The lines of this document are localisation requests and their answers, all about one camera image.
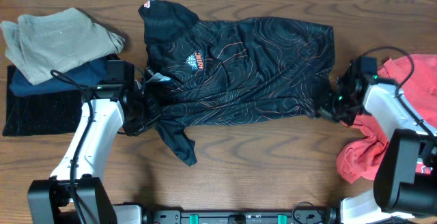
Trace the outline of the black orange patterned jersey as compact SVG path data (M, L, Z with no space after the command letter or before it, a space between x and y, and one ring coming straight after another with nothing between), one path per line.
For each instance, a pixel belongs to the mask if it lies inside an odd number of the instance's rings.
M149 0L144 22L147 68L164 80L148 91L162 116L157 131L194 165L188 126L234 126L315 117L335 63L331 26L281 17L201 20L179 3Z

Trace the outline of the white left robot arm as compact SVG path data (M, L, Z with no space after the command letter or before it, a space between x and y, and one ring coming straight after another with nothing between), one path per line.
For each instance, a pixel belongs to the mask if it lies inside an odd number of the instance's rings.
M161 116L156 99L122 84L81 88L79 125L67 152L47 180L34 180L27 199L34 223L152 223L141 204L115 204L103 175L120 128L128 136L150 129Z

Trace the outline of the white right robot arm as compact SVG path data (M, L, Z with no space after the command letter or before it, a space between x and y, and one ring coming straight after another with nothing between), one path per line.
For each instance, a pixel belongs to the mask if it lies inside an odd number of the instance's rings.
M396 212L436 215L436 129L414 110L399 83L379 77L376 68L350 66L337 84L318 115L346 123L369 114L389 140L372 190L342 201L342 221L375 222Z

